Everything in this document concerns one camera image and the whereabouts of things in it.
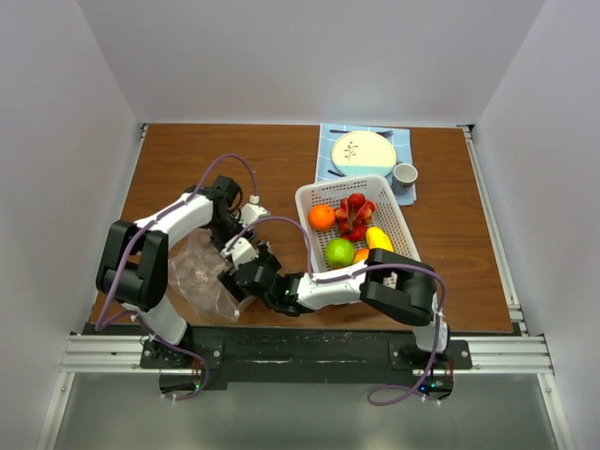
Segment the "red fake cherry bunch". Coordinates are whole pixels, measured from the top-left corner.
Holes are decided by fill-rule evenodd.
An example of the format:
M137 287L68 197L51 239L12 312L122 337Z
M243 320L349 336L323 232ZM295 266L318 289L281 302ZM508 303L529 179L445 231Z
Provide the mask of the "red fake cherry bunch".
M362 241L375 210L375 203L362 193L353 193L342 199L335 209L340 237L352 243Z

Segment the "yellow fake lemon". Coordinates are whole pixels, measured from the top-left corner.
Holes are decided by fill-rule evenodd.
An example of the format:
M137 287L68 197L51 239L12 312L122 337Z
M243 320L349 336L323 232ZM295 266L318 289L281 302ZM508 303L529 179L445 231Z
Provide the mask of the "yellow fake lemon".
M379 227L367 228L365 238L369 249L380 248L390 252L395 251L391 238Z

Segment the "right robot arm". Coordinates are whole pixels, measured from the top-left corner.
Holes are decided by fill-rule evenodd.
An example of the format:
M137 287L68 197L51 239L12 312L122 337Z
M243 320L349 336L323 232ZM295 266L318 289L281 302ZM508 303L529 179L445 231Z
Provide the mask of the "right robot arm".
M417 355L428 368L439 368L451 356L450 331L443 318L447 287L435 270L390 250L374 248L365 260L321 272L281 275L270 252L245 260L217 279L234 299L262 300L279 314L298 317L332 306L364 303L389 319L409 325Z

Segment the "orange fake fruit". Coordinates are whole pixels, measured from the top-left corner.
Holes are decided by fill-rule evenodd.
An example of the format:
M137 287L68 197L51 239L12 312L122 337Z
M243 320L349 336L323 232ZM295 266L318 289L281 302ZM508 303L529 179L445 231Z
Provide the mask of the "orange fake fruit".
M328 204L314 205L308 212L308 225L317 232L326 232L336 225L335 210Z

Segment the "orange green fake mango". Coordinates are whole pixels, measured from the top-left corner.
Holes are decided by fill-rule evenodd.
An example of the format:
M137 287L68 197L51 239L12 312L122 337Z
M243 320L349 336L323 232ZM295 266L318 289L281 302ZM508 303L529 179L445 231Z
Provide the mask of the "orange green fake mango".
M361 261L364 261L368 257L368 254L369 254L368 248L361 248L361 249L357 250L355 252L352 263L356 264L356 263L360 263Z

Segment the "clear zip top bag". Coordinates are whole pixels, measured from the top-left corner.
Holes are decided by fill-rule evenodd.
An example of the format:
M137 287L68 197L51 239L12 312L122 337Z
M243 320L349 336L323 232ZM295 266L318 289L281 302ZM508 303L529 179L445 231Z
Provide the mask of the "clear zip top bag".
M231 265L213 247L211 233L197 229L170 252L169 285L186 300L191 309L206 318L236 323L254 302L251 296L241 301L218 280Z

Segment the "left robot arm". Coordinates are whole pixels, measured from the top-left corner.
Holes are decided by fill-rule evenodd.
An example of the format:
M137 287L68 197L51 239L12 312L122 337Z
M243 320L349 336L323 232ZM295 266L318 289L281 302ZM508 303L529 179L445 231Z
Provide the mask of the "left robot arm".
M109 228L97 270L97 290L106 295L97 318L99 331L116 320L108 318L112 302L123 305L156 336L153 357L173 368L198 361L193 333L166 296L170 249L196 229L206 229L217 250L242 230L240 204L243 191L230 177L220 175L209 187L188 189L155 215L138 222L123 219Z

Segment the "white plastic basket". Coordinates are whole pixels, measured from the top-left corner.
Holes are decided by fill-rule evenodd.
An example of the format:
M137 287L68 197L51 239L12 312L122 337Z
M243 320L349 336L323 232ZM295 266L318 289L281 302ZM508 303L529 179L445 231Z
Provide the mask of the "white plastic basket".
M296 190L295 203L300 222L310 239L310 258L315 272L331 269L325 258L329 242L359 224L381 229L389 237L396 253L417 261L420 259L396 198L380 175L343 177L305 185ZM318 231L310 225L309 213L313 207L322 204L333 210L343 208L345 211L337 215L332 227Z

